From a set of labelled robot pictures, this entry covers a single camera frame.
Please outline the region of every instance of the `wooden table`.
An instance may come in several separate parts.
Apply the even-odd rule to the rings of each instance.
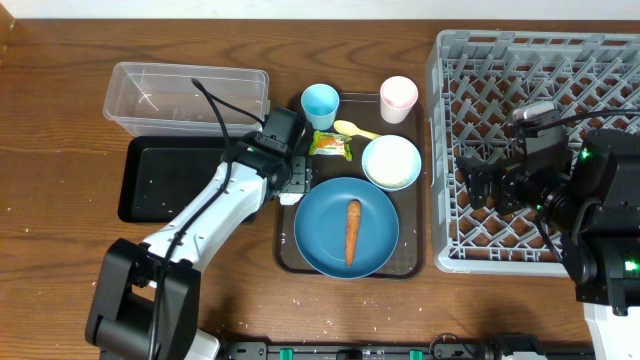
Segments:
[[[160,227],[116,215],[131,140],[102,116],[116,63],[263,69],[273,104],[316,82],[375,92],[392,75],[424,93],[427,55],[450,28],[640,32],[640,22],[18,20],[0,68],[0,358],[97,358],[84,326],[102,257],[117,238]],[[589,341],[569,280],[442,273],[429,232],[428,264],[410,281],[285,273],[272,256],[274,210],[238,228],[204,273],[204,330],[274,342],[426,343],[445,331]]]

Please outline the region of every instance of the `brown tray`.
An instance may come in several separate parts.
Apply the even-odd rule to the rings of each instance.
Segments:
[[[340,107],[336,119],[351,121],[361,129],[387,135],[400,135],[409,139],[420,151],[422,174],[406,189],[387,193],[400,221],[398,246],[389,261],[372,278],[409,279],[417,275],[425,259],[425,186],[424,186],[424,116],[416,104],[407,118],[400,124],[392,125],[380,116],[378,94],[341,93]],[[300,96],[289,103],[289,108],[303,114]],[[361,161],[364,148],[371,140],[354,136],[351,140],[352,161],[338,156],[312,156],[313,186],[336,177],[355,177],[367,180],[362,171]],[[320,274],[302,257],[295,243],[293,221],[298,205],[278,206],[274,257],[282,269],[297,274]]]

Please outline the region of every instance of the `blue plate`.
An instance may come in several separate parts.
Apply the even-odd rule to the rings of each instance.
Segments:
[[[362,206],[356,254],[345,261],[347,206]],[[398,243],[398,214],[391,200],[366,181],[337,178],[316,186],[296,212],[294,234],[302,256],[319,272],[340,279],[370,275],[384,265]]]

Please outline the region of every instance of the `blue cup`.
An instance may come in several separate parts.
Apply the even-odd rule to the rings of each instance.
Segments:
[[[329,85],[311,85],[302,93],[302,108],[315,130],[324,131],[333,125],[340,105],[338,92]]]

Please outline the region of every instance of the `white bowl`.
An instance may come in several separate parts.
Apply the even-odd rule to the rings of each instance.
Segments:
[[[364,149],[362,170],[377,187],[385,191],[398,191],[413,184],[420,176],[422,158],[409,140],[385,135],[373,140]]]

